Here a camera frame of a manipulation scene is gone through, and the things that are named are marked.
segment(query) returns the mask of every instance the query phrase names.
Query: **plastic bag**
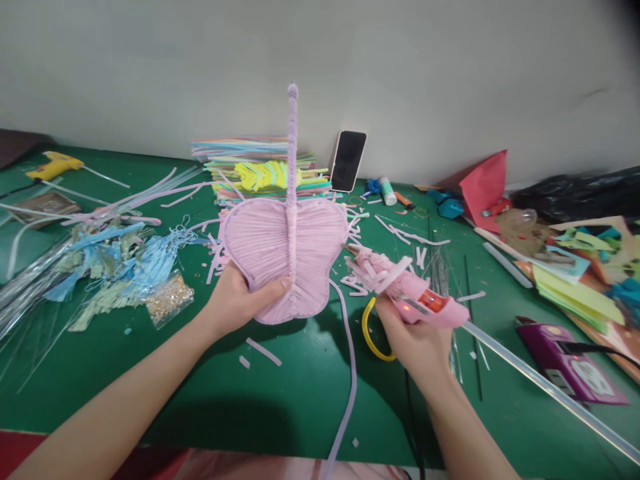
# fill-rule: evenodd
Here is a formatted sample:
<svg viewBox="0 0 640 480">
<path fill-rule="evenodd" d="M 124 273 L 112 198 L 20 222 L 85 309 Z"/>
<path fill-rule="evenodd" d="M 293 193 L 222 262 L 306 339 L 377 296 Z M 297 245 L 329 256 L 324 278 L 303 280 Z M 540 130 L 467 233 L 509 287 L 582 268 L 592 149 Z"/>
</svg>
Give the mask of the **plastic bag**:
<svg viewBox="0 0 640 480">
<path fill-rule="evenodd" d="M 174 270 L 169 280 L 149 291 L 143 300 L 156 330 L 192 304 L 193 294 L 193 289 L 185 284 L 179 270 Z"/>
<path fill-rule="evenodd" d="M 534 209 L 552 223 L 622 215 L 640 217 L 640 167 L 606 175 L 557 175 L 511 196 L 514 206 Z"/>
</svg>

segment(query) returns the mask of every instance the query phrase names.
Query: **yellow hot glue gun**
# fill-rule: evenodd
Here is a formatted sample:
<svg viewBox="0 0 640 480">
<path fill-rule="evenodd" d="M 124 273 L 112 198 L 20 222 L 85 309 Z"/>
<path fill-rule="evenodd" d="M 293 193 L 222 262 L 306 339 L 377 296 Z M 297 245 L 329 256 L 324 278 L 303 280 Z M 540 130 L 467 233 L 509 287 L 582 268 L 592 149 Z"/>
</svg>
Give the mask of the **yellow hot glue gun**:
<svg viewBox="0 0 640 480">
<path fill-rule="evenodd" d="M 46 165 L 40 165 L 37 170 L 27 172 L 27 176 L 34 180 L 51 181 L 67 170 L 80 170 L 85 166 L 84 162 L 58 152 L 44 152 L 50 160 Z"/>
</svg>

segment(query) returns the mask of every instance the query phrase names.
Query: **pink hot glue gun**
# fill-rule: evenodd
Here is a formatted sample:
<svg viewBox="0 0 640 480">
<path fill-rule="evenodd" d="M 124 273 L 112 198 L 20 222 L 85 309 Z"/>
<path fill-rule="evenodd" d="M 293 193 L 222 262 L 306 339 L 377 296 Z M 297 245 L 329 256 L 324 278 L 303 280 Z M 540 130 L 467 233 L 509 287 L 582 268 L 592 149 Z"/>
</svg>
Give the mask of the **pink hot glue gun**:
<svg viewBox="0 0 640 480">
<path fill-rule="evenodd" d="M 441 297 L 429 289 L 429 280 L 405 270 L 412 260 L 404 257 L 398 264 L 366 247 L 346 245 L 355 258 L 347 264 L 374 292 L 386 292 L 406 323 L 426 321 L 438 328 L 456 328 L 469 319 L 469 310 L 452 297 Z"/>
</svg>

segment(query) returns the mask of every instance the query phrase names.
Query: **hand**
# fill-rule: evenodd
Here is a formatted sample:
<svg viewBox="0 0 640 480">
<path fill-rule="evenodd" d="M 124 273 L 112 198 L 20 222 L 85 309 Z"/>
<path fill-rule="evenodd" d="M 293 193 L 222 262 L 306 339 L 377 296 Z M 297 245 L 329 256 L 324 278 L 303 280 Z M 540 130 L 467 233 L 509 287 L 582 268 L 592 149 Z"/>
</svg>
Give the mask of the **hand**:
<svg viewBox="0 0 640 480">
<path fill-rule="evenodd" d="M 421 389 L 422 384 L 432 385 L 451 374 L 451 329 L 437 329 L 426 322 L 404 323 L 386 295 L 376 298 L 375 310 L 396 357 Z"/>
<path fill-rule="evenodd" d="M 278 300 L 290 288 L 291 279 L 281 278 L 249 293 L 245 276 L 234 262 L 229 261 L 207 306 L 198 315 L 199 321 L 215 341 L 246 325 L 256 313 Z"/>
</svg>

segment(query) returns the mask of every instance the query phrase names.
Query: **glue stick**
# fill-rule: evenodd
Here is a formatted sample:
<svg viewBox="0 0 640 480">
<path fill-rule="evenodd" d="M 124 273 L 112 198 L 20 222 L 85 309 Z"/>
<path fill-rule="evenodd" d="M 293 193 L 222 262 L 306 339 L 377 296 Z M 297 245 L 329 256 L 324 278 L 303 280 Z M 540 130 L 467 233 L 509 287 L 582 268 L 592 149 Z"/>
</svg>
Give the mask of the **glue stick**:
<svg viewBox="0 0 640 480">
<path fill-rule="evenodd" d="M 395 192 L 395 197 L 398 199 L 400 203 L 402 203 L 407 210 L 413 210 L 415 205 L 411 203 L 411 201 L 406 198 L 402 193 Z"/>
<path fill-rule="evenodd" d="M 385 199 L 385 205 L 389 207 L 395 205 L 396 202 L 398 202 L 398 199 L 395 197 L 389 179 L 386 177 L 380 177 L 378 179 L 378 182 L 380 182 L 380 190 L 382 190 L 382 196 Z"/>
</svg>

